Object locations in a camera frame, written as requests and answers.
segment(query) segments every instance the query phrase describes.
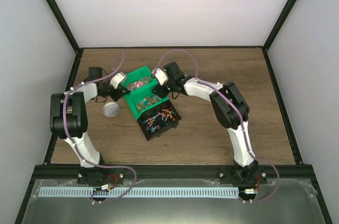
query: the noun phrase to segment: black plastic tray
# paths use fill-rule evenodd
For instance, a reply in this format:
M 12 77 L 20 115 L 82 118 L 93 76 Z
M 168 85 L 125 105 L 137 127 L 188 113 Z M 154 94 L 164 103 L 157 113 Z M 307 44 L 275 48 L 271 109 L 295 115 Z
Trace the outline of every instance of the black plastic tray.
M 173 112 L 173 114 L 175 115 L 175 121 L 170 121 L 169 124 L 166 124 L 166 122 L 162 119 L 162 116 L 158 116 L 155 121 L 154 121 L 154 126 L 159 125 L 159 129 L 155 130 L 154 132 L 151 132 L 148 128 L 147 123 L 145 123 L 145 121 L 153 116 L 155 116 L 158 112 L 162 112 L 162 110 L 165 109 L 171 109 L 171 112 Z M 181 120 L 180 115 L 178 114 L 177 110 L 174 108 L 174 106 L 172 105 L 172 103 L 170 101 L 165 101 L 155 107 L 153 107 L 152 109 L 149 109 L 147 111 L 145 111 L 144 113 L 141 114 L 141 116 L 137 119 L 137 122 L 141 128 L 141 130 L 143 131 L 147 141 L 149 141 L 152 138 L 155 137 L 160 137 L 160 135 L 162 133 L 164 133 L 165 131 L 171 129 L 171 128 L 176 128 L 179 124 L 179 121 Z

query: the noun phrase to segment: wooden tabletop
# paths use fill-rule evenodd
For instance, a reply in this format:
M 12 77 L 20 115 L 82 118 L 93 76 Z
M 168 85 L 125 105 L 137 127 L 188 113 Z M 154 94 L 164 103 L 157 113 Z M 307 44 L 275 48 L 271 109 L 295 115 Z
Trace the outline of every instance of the wooden tabletop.
M 142 66 L 155 68 L 167 49 L 85 49 L 75 85 L 87 77 L 90 66 L 112 71 L 114 57 L 126 55 L 125 74 Z M 261 49 L 187 49 L 199 65 L 198 76 L 209 82 L 232 81 L 250 107 L 249 138 L 258 158 L 274 164 L 294 164 L 288 137 Z M 167 56 L 163 63 L 176 61 L 185 74 L 194 75 L 193 60 L 182 52 Z M 119 113 L 107 118 L 104 103 L 89 101 L 88 135 L 107 164 L 218 165 L 233 163 L 233 148 L 227 130 L 214 114 L 210 102 L 180 95 L 172 104 L 182 117 L 176 129 L 147 141 L 124 98 Z M 71 147 L 58 139 L 52 163 L 79 163 Z

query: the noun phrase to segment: brown wood surface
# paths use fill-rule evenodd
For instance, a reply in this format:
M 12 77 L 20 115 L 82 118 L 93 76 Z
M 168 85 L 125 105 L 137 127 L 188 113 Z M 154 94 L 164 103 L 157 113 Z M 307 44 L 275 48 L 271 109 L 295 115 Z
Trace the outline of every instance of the brown wood surface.
M 121 71 L 144 65 L 155 68 L 167 49 L 85 49 L 75 84 L 87 77 L 88 67 L 111 71 L 114 57 L 126 55 Z M 278 103 L 261 49 L 188 49 L 198 61 L 199 78 L 209 82 L 234 82 L 250 107 L 249 136 L 257 157 L 275 164 L 294 164 Z M 192 59 L 184 53 L 167 56 L 162 66 L 176 61 L 194 75 Z M 217 121 L 211 103 L 181 95 L 171 100 L 182 120 L 159 138 L 147 141 L 124 98 L 120 111 L 107 118 L 103 103 L 87 103 L 88 134 L 106 163 L 114 164 L 232 164 L 233 149 L 227 130 Z M 52 163 L 78 163 L 71 147 L 57 141 Z

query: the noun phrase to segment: white vent grille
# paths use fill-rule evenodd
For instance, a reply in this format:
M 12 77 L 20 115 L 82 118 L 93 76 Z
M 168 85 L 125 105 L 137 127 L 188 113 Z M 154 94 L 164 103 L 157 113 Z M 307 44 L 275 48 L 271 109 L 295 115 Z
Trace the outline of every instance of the white vent grille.
M 93 187 L 41 187 L 39 197 L 87 198 L 93 193 Z M 116 198 L 128 188 L 116 187 L 109 192 L 100 191 L 96 198 Z M 238 198 L 237 187 L 138 187 L 133 188 L 126 198 Z

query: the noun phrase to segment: black frame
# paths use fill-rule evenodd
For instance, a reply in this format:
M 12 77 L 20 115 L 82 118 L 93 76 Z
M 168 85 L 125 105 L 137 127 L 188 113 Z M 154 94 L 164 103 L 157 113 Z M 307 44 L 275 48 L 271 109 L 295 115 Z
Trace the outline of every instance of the black frame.
M 72 65 L 72 70 L 70 72 L 66 90 L 68 90 L 73 84 L 79 68 L 81 57 L 83 55 L 84 48 L 80 48 L 70 31 L 68 24 L 66 23 L 57 3 L 55 0 L 46 0 L 50 6 L 53 14 L 55 15 L 57 21 L 60 24 L 60 27 L 64 31 L 69 43 L 75 51 L 75 59 Z M 296 165 L 277 165 L 280 176 L 282 178 L 309 178 L 313 187 L 317 190 L 317 200 L 320 205 L 321 211 L 323 213 L 326 223 L 332 223 L 331 217 L 328 213 L 326 203 L 324 201 L 322 192 L 320 190 L 317 178 L 315 176 L 313 167 L 311 165 L 306 165 L 303 163 L 300 150 L 296 138 L 293 133 L 293 129 L 287 115 L 286 107 L 284 105 L 278 82 L 276 81 L 274 71 L 269 59 L 267 51 L 272 45 L 274 39 L 278 35 L 281 27 L 283 26 L 286 18 L 288 17 L 290 11 L 292 10 L 294 4 L 297 0 L 288 0 L 284 6 L 277 22 L 275 23 L 270 35 L 267 38 L 264 46 L 218 46 L 218 47 L 128 47 L 128 48 L 261 48 L 263 51 L 263 56 L 269 71 L 276 99 L 280 108 L 280 112 L 283 118 L 285 129 L 290 141 L 290 146 L 292 153 L 296 162 Z M 23 202 L 21 204 L 20 210 L 17 215 L 15 223 L 22 223 L 23 217 L 27 208 L 28 201 L 33 189 L 33 185 L 36 179 L 78 179 L 78 174 L 80 171 L 80 166 L 75 164 L 51 164 L 52 154 L 55 148 L 57 136 L 51 135 L 46 156 L 44 158 L 44 164 L 38 165 L 35 167 L 30 183 L 28 185 L 26 194 L 24 196 Z M 178 179 L 178 178 L 203 178 L 203 179 L 219 179 L 220 170 L 233 168 L 231 165 L 205 165 L 205 166 L 162 166 L 162 165 L 129 165 L 133 167 L 139 179 L 147 178 L 163 178 L 163 179 Z M 270 166 L 261 165 L 260 169 L 263 169 L 266 173 L 266 178 L 275 178 L 275 171 Z M 129 170 L 124 171 L 124 178 L 132 179 L 133 174 Z

